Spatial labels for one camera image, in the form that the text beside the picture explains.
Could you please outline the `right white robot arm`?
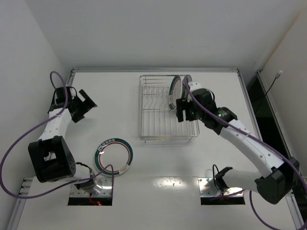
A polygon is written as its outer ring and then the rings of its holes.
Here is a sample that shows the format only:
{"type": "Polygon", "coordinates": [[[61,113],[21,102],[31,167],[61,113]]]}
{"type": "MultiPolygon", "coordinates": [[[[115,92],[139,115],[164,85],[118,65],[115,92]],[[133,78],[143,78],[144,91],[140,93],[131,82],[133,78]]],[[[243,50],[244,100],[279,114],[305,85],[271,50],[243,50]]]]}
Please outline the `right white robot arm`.
{"type": "Polygon", "coordinates": [[[253,136],[226,107],[217,107],[214,94],[198,82],[183,80],[185,95],[177,99],[176,116],[183,120],[200,120],[217,135],[233,144],[258,169],[258,172],[238,171],[225,167],[213,175],[213,183],[224,192],[240,187],[257,192],[267,202],[277,204],[299,180],[299,162],[284,155],[253,136]]]}

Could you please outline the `white plate grey rim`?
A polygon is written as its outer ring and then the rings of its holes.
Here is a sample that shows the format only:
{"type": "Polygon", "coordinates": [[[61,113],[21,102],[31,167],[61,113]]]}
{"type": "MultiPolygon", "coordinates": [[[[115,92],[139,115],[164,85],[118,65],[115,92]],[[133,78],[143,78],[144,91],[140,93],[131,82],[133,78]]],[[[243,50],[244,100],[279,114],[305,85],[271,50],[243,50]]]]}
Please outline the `white plate grey rim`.
{"type": "Polygon", "coordinates": [[[183,79],[183,82],[184,83],[189,83],[189,82],[192,82],[193,80],[192,80],[192,77],[190,76],[190,75],[186,75],[185,77],[184,77],[184,79],[183,79]]]}

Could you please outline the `metal base plate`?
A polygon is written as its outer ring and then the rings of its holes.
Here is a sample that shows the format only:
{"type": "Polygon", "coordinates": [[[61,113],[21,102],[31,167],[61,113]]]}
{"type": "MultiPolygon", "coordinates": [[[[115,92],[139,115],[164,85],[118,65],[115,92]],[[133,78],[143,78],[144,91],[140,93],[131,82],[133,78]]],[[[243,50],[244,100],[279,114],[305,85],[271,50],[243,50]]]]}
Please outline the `metal base plate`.
{"type": "Polygon", "coordinates": [[[243,197],[244,190],[239,187],[227,188],[221,192],[215,187],[212,177],[198,178],[198,183],[201,198],[243,197]]]}
{"type": "Polygon", "coordinates": [[[92,195],[93,198],[109,198],[112,196],[112,179],[97,177],[91,184],[81,183],[72,185],[70,198],[86,198],[92,195]]]}

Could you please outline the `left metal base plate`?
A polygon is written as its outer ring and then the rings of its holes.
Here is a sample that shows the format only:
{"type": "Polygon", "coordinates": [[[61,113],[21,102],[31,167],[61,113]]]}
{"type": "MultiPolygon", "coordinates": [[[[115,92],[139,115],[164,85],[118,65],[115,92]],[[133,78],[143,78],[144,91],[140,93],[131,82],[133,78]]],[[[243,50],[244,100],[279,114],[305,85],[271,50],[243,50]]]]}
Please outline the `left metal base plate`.
{"type": "Polygon", "coordinates": [[[92,195],[93,198],[109,198],[112,196],[112,179],[97,177],[91,184],[81,183],[72,185],[70,198],[86,198],[92,195]]]}

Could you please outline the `wire dish rack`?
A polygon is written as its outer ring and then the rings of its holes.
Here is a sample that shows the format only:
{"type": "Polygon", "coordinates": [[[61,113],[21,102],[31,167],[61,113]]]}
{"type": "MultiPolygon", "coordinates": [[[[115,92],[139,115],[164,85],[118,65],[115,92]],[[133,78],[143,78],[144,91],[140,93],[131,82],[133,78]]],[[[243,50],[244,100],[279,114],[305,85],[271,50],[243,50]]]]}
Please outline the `wire dish rack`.
{"type": "Polygon", "coordinates": [[[168,94],[174,76],[152,74],[139,78],[138,135],[144,142],[189,142],[200,133],[198,121],[180,123],[176,110],[169,109],[168,94]]]}

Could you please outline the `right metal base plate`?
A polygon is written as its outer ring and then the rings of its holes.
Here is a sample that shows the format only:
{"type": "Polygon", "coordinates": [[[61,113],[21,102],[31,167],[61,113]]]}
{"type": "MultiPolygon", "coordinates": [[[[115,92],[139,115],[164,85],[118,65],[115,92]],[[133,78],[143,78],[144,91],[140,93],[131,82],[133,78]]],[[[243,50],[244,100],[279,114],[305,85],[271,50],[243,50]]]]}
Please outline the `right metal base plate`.
{"type": "Polygon", "coordinates": [[[227,188],[221,192],[215,187],[212,177],[198,178],[198,183],[201,198],[243,197],[244,190],[239,187],[227,188]]]}

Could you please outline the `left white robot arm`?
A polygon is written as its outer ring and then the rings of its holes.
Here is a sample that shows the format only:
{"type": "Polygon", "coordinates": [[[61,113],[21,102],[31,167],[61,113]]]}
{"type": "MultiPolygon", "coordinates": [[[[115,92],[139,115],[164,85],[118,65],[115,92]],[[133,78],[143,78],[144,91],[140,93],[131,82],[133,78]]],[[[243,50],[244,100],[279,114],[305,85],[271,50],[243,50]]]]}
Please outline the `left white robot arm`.
{"type": "Polygon", "coordinates": [[[77,123],[96,103],[81,89],[56,88],[48,111],[43,134],[28,146],[29,155],[39,182],[76,181],[78,190],[90,192],[97,184],[94,171],[84,163],[76,162],[65,135],[70,122],[77,123]]]}

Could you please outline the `green red rim plate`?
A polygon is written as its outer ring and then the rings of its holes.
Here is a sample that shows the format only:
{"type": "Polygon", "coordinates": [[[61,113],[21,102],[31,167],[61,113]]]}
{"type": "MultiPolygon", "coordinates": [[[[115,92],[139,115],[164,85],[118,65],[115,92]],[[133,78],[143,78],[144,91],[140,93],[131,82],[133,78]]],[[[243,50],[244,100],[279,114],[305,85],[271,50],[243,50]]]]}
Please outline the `green red rim plate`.
{"type": "Polygon", "coordinates": [[[168,106],[171,111],[174,111],[177,108],[176,101],[182,96],[182,87],[181,76],[175,75],[172,79],[168,94],[168,106]]]}
{"type": "Polygon", "coordinates": [[[131,145],[121,138],[105,140],[94,154],[94,164],[102,175],[120,176],[131,166],[133,150],[131,145]]]}

